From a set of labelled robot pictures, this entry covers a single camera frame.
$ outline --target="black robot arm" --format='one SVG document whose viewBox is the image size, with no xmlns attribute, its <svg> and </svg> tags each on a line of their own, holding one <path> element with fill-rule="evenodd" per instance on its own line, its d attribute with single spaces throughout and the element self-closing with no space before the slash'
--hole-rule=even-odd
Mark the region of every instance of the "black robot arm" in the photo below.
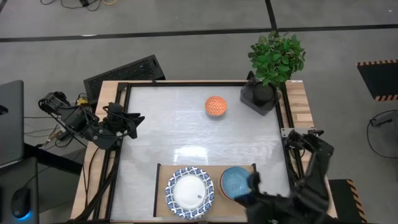
<svg viewBox="0 0 398 224">
<path fill-rule="evenodd" d="M 250 224 L 343 224 L 327 215 L 329 194 L 325 175 L 334 148 L 318 138 L 316 133 L 301 135 L 290 132 L 284 141 L 287 149 L 305 149 L 312 153 L 304 178 L 297 182 L 289 197 L 269 195 L 259 191 L 260 174 L 253 173 L 248 178 L 249 194 L 235 198 L 246 208 Z"/>
<path fill-rule="evenodd" d="M 59 116 L 68 132 L 105 150 L 116 149 L 122 137 L 137 138 L 137 127 L 145 119 L 139 113 L 123 112 L 117 103 L 109 103 L 103 107 L 107 116 L 100 121 L 88 105 L 71 106 L 62 92 L 47 94 L 39 100 L 39 108 L 51 116 Z"/>
</svg>

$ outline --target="blue light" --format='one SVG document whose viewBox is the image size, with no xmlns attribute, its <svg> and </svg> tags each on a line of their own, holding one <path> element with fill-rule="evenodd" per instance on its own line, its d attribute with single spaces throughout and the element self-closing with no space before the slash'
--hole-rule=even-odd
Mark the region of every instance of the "blue light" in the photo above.
<svg viewBox="0 0 398 224">
<path fill-rule="evenodd" d="M 32 216 L 32 211 L 29 210 L 29 212 L 22 218 L 17 218 L 18 221 L 23 222 L 28 220 Z"/>
</svg>

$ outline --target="wooden board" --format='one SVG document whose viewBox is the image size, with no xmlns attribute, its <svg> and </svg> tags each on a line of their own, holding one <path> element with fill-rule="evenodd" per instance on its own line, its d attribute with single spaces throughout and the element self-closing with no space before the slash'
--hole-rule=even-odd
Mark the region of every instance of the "wooden board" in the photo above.
<svg viewBox="0 0 398 224">
<path fill-rule="evenodd" d="M 310 105 L 305 93 L 304 83 L 301 80 L 289 80 L 286 82 L 286 91 L 289 98 L 290 110 L 292 112 L 295 128 L 314 128 Z M 286 117 L 284 99 L 280 98 L 280 110 L 284 126 L 289 127 Z"/>
<path fill-rule="evenodd" d="M 169 210 L 165 199 L 165 186 L 173 175 L 178 170 L 185 168 L 186 166 L 161 166 L 159 171 L 159 190 L 157 193 L 157 217 L 175 217 L 175 215 Z M 220 180 L 223 172 L 232 166 L 196 166 L 206 171 L 214 185 L 215 200 L 210 208 L 210 211 L 206 213 L 206 217 L 233 217 L 233 216 L 246 216 L 244 207 L 237 202 L 228 199 L 220 192 Z M 252 173 L 253 166 L 240 166 L 250 173 Z"/>
<path fill-rule="evenodd" d="M 114 102 L 116 98 L 116 89 L 118 87 L 118 82 L 103 82 L 101 93 L 99 94 L 99 100 L 98 100 L 98 105 L 97 109 L 95 111 L 95 115 L 102 120 L 104 117 L 106 117 L 106 112 L 103 110 L 104 106 L 107 106 L 109 102 Z M 125 93 L 122 93 L 121 96 L 121 104 L 124 103 L 124 97 Z M 96 153 L 93 163 L 91 165 L 91 174 L 90 174 L 90 179 L 88 180 L 88 168 L 89 164 L 91 161 L 91 158 L 94 155 L 94 152 L 96 151 L 97 146 L 89 142 L 87 145 L 86 149 L 86 154 L 85 154 L 85 159 L 83 162 L 83 168 L 86 173 L 86 184 L 90 181 L 90 187 L 88 189 L 88 203 L 93 199 L 95 194 L 97 193 L 98 186 L 100 183 L 100 176 L 101 176 L 101 170 L 102 170 L 102 165 L 105 157 L 105 151 L 104 150 L 98 150 Z M 113 158 L 114 158 L 115 152 L 111 153 L 112 159 L 109 160 L 109 166 L 108 166 L 108 173 L 110 172 L 112 165 L 113 165 Z M 103 199 L 101 204 L 101 210 L 99 212 L 99 218 L 104 218 L 105 217 L 105 211 L 106 211 L 106 205 L 108 201 L 108 194 L 109 194 L 109 188 L 106 190 L 106 192 L 103 195 Z M 83 176 L 83 170 L 81 171 L 80 174 L 80 179 L 79 179 L 79 184 L 78 188 L 76 190 L 76 196 L 75 196 L 75 202 L 73 203 L 73 208 L 72 212 L 70 215 L 70 218 L 76 218 L 79 216 L 82 211 L 85 209 L 85 183 L 84 183 L 84 176 Z"/>
</svg>

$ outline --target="white table surface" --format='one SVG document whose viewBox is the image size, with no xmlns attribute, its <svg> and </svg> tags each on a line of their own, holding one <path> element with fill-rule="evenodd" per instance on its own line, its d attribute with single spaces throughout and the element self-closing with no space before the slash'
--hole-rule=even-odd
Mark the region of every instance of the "white table surface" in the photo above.
<svg viewBox="0 0 398 224">
<path fill-rule="evenodd" d="M 259 115 L 240 102 L 240 89 L 132 87 L 128 112 L 141 113 L 146 118 L 137 129 L 137 139 L 123 140 L 111 220 L 183 221 L 179 217 L 153 217 L 157 163 L 256 163 L 262 179 L 260 190 L 288 196 L 290 188 L 276 111 Z M 228 104 L 226 114 L 220 118 L 209 117 L 205 112 L 205 101 L 213 95 L 222 96 Z M 202 220 L 246 221 L 246 217 L 204 216 Z"/>
</svg>

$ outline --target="black floor stripe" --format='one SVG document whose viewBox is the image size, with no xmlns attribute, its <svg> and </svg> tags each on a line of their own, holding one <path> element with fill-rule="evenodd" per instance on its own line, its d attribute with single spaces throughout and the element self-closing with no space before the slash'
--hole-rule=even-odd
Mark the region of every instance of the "black floor stripe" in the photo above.
<svg viewBox="0 0 398 224">
<path fill-rule="evenodd" d="M 363 26 L 330 26 L 330 27 L 291 27 L 278 28 L 278 32 L 318 32 L 339 30 L 371 30 L 371 29 L 397 29 L 398 24 L 363 25 Z M 98 34 L 98 35 L 71 35 L 58 37 L 10 37 L 0 38 L 0 42 L 37 42 L 53 40 L 93 40 L 93 39 L 122 39 L 134 37 L 176 37 L 186 35 L 215 35 L 215 34 L 258 34 L 270 32 L 272 28 L 247 28 L 247 29 L 220 29 L 220 30 L 187 30 L 168 32 L 143 32 L 130 34 Z"/>
<path fill-rule="evenodd" d="M 369 30 L 369 29 L 396 29 L 398 24 L 358 25 L 358 26 L 326 26 L 326 27 L 291 27 L 278 28 L 279 32 L 311 32 L 311 31 L 339 31 L 339 30 Z"/>
<path fill-rule="evenodd" d="M 274 15 L 274 10 L 272 9 L 271 5 L 271 0 L 266 0 L 266 6 L 267 6 L 267 11 L 268 11 L 268 16 L 269 16 L 269 22 L 271 23 L 271 29 L 272 30 L 277 30 L 276 26 L 276 19 Z"/>
<path fill-rule="evenodd" d="M 58 37 L 11 37 L 11 38 L 0 38 L 0 42 L 120 39 L 120 38 L 133 38 L 133 37 L 173 37 L 173 36 L 185 36 L 185 35 L 215 35 L 215 34 L 257 34 L 261 32 L 270 32 L 270 31 L 271 28 L 247 28 L 247 29 L 143 32 L 143 33 L 130 33 L 130 34 L 71 35 L 71 36 L 58 36 Z"/>
<path fill-rule="evenodd" d="M 6 5 L 6 3 L 7 3 L 7 0 L 2 0 L 1 1 L 1 3 L 0 3 L 0 13 L 1 13 L 2 9 L 4 8 L 4 6 Z"/>
</svg>

